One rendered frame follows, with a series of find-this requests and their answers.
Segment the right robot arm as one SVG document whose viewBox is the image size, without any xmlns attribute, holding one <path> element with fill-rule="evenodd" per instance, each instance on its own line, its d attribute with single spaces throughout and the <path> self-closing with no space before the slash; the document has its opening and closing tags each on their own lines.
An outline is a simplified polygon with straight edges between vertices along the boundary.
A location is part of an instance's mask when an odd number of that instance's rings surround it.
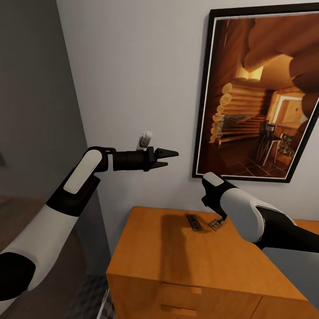
<svg viewBox="0 0 319 319">
<path fill-rule="evenodd" d="M 319 235 L 300 228 L 283 212 L 226 181 L 202 177 L 202 198 L 245 241 L 255 244 L 319 311 Z"/>
</svg>

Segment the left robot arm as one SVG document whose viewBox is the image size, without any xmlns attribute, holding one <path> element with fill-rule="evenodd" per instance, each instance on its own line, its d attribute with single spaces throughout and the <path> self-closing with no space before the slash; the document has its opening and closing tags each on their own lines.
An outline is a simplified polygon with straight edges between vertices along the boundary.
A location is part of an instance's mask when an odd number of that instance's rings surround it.
<svg viewBox="0 0 319 319">
<path fill-rule="evenodd" d="M 90 147 L 39 213 L 0 252 L 0 315 L 24 291 L 37 287 L 53 268 L 72 228 L 100 183 L 95 172 L 144 170 L 167 166 L 158 159 L 179 156 L 177 151 L 148 147 L 152 133 L 143 131 L 136 151 Z"/>
</svg>

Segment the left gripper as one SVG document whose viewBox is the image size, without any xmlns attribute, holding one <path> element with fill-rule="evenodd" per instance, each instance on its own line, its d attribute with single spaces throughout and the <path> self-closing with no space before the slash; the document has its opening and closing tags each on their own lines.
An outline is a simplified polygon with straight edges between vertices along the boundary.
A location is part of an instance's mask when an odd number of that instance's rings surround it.
<svg viewBox="0 0 319 319">
<path fill-rule="evenodd" d="M 166 162 L 158 162 L 158 159 L 179 156 L 177 151 L 148 147 L 146 151 L 126 151 L 127 171 L 144 170 L 149 171 L 154 168 L 167 166 Z"/>
</svg>

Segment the mousetrap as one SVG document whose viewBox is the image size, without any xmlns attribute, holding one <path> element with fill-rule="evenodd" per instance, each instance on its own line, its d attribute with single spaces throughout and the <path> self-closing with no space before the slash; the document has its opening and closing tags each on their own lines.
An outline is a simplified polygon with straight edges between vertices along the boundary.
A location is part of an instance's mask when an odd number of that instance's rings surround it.
<svg viewBox="0 0 319 319">
<path fill-rule="evenodd" d="M 187 218 L 188 218 L 189 223 L 190 223 L 190 225 L 191 225 L 191 227 L 192 227 L 194 232 L 202 231 L 202 227 L 201 227 L 200 223 L 198 222 L 195 214 L 187 215 Z"/>
<path fill-rule="evenodd" d="M 224 226 L 228 221 L 223 220 L 222 216 L 219 216 L 218 218 L 216 218 L 215 220 L 213 220 L 211 223 L 209 223 L 208 225 L 215 231 L 217 231 L 218 229 L 220 229 L 222 226 Z"/>
</svg>

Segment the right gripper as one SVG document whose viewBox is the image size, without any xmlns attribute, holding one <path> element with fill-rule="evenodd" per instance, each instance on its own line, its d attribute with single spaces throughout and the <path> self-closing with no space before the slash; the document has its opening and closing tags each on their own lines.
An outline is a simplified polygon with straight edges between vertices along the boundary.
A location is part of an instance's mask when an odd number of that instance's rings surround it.
<svg viewBox="0 0 319 319">
<path fill-rule="evenodd" d="M 227 215 L 224 212 L 224 210 L 218 205 L 215 201 L 209 200 L 206 196 L 202 198 L 202 202 L 204 203 L 205 206 L 209 206 L 212 210 L 214 210 L 217 214 L 222 216 L 223 220 L 226 220 Z"/>
</svg>

